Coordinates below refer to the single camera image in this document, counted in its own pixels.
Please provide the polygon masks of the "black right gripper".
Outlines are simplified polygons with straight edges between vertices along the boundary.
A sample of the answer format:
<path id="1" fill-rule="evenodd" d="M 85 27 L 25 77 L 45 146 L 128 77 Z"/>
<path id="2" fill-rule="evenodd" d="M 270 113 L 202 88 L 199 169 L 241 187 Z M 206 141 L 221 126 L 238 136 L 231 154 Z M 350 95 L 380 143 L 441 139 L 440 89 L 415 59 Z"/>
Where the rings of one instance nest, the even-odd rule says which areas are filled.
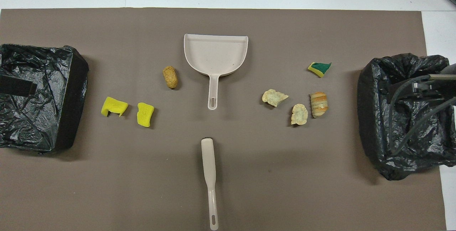
<path id="1" fill-rule="evenodd" d="M 400 82 L 389 86 L 389 101 L 416 95 L 419 101 L 444 101 L 455 97 L 455 75 L 428 75 L 416 82 Z"/>

